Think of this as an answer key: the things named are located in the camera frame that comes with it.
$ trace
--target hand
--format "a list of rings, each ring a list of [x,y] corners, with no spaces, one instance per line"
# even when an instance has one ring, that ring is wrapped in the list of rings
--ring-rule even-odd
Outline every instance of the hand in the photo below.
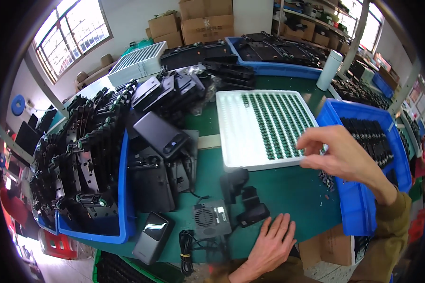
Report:
[[[323,144],[329,149],[319,155]],[[297,149],[305,149],[303,168],[322,169],[346,181],[357,181],[370,187],[379,204],[390,205],[397,191],[362,146],[341,125],[308,128],[298,139]]]
[[[269,217],[261,226],[260,235],[247,261],[228,276],[231,283],[253,281],[286,262],[289,252],[296,243],[293,239],[296,224],[294,221],[290,223],[288,213],[285,215],[280,213],[269,228],[270,223]]]

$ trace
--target gray power bank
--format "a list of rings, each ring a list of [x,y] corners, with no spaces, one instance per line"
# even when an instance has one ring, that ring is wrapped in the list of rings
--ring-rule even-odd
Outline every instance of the gray power bank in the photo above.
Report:
[[[173,220],[150,212],[132,254],[147,265],[155,263],[164,250],[174,226]]]

